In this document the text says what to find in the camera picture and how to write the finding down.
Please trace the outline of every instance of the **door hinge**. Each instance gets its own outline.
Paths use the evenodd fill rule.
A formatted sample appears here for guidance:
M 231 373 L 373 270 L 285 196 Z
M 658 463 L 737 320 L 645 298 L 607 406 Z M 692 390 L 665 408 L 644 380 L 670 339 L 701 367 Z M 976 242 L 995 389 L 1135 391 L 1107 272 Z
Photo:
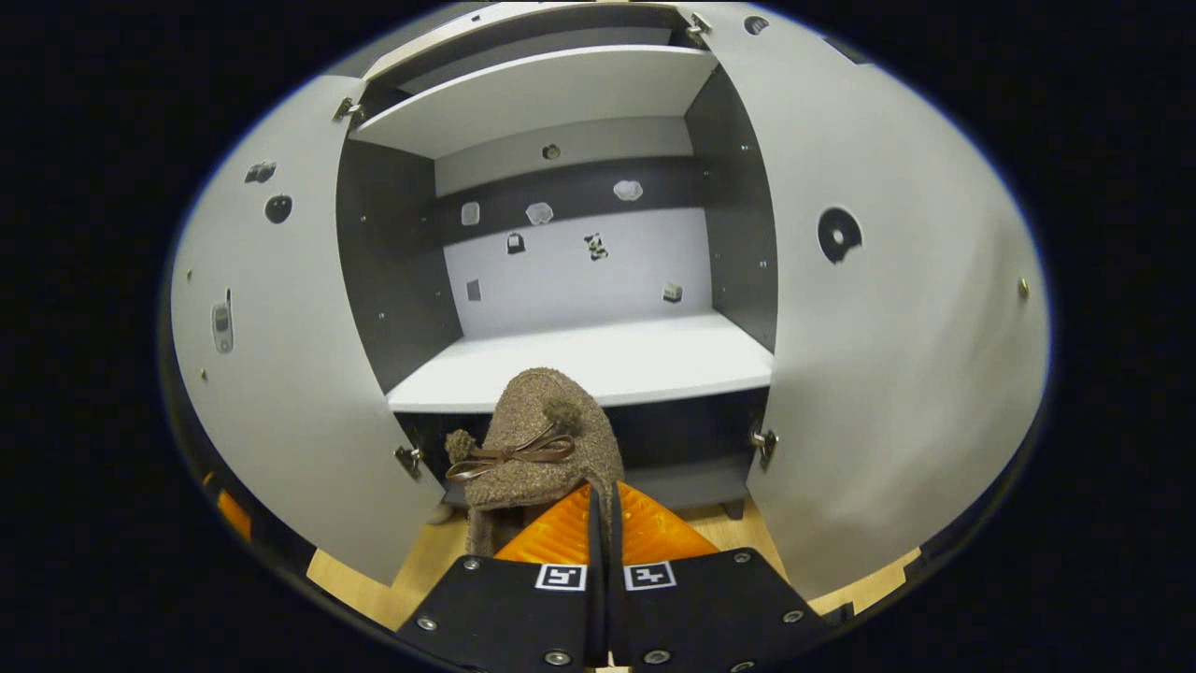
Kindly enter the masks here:
M 366 121 L 366 111 L 361 109 L 361 103 L 354 104 L 353 98 L 346 98 L 336 108 L 332 120 L 341 121 L 344 117 L 349 117 L 349 129 L 354 129 L 361 122 Z
M 395 458 L 398 464 L 403 466 L 403 470 L 411 476 L 411 479 L 419 482 L 420 479 L 420 459 L 423 457 L 420 449 L 409 449 L 407 447 L 399 447 L 395 449 Z
M 773 454 L 776 453 L 776 443 L 780 441 L 781 439 L 774 435 L 771 430 L 768 430 L 767 433 L 761 435 L 759 424 L 757 424 L 756 428 L 752 429 L 751 434 L 748 438 L 748 442 L 752 447 L 759 449 L 761 470 L 765 471 L 768 470 L 768 464 L 773 463 Z
M 710 24 L 697 12 L 690 14 L 689 18 L 694 22 L 694 25 L 685 29 L 685 35 L 688 35 L 694 42 L 704 44 L 702 41 L 702 33 L 710 32 Z

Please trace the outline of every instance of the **white shelf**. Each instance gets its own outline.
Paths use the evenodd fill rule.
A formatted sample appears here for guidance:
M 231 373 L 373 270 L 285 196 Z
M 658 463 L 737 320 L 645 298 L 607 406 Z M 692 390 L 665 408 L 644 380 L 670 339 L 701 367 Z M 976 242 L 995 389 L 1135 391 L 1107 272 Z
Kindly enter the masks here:
M 721 313 L 462 339 L 388 396 L 396 412 L 492 414 L 533 367 L 565 373 L 603 406 L 679 400 L 769 385 L 773 355 Z
M 582 47 L 527 56 L 433 86 L 352 137 L 439 159 L 537 128 L 623 117 L 681 117 L 718 60 L 684 47 Z

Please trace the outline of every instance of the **brown ribbon bow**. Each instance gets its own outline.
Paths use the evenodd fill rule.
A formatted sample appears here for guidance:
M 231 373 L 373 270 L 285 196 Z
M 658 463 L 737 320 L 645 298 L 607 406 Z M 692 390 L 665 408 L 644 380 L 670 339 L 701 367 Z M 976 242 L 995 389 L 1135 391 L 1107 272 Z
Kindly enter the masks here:
M 469 457 L 478 460 L 463 460 L 453 465 L 448 469 L 448 472 L 445 473 L 445 478 L 457 484 L 464 484 L 475 477 L 486 475 L 508 460 L 519 460 L 523 463 L 561 463 L 573 453 L 575 447 L 572 435 L 548 436 L 555 426 L 555 423 L 549 423 L 548 428 L 541 432 L 539 435 L 518 447 L 507 447 L 498 451 L 474 449 L 469 452 Z M 557 442 L 561 442 L 563 446 L 553 449 L 547 448 L 549 445 Z

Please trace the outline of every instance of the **open cabinet door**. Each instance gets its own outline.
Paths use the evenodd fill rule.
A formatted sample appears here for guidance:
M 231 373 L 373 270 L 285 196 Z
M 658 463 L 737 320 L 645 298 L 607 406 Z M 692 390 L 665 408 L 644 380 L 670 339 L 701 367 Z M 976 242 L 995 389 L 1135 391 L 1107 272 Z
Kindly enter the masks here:
M 676 5 L 709 25 L 768 172 L 779 442 L 748 484 L 819 596 L 926 543 L 1008 464 L 1046 383 L 1043 273 L 1000 176 L 914 91 L 761 7 Z M 824 250 L 830 208 L 862 244 Z
M 444 490 L 395 459 L 411 445 L 366 360 L 341 270 L 349 120 L 334 112 L 365 85 L 316 78 L 233 148 L 181 237 L 171 324 L 187 393 L 237 478 L 310 543 L 390 585 Z M 274 173 L 246 179 L 263 161 Z M 280 196 L 288 207 L 268 207 Z

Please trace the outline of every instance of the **cabinet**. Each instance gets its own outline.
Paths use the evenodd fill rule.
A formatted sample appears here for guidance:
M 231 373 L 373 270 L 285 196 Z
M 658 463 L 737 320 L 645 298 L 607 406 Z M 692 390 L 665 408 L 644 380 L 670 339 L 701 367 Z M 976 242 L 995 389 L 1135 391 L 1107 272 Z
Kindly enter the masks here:
M 1051 356 L 996 169 L 883 69 L 744 4 L 498 4 L 318 77 L 218 169 L 173 269 L 221 458 L 385 583 L 453 500 L 444 435 L 484 436 L 521 369 L 594 394 L 664 504 L 734 514 L 750 492 L 814 596 L 993 484 Z M 415 478 L 393 459 L 413 446 Z

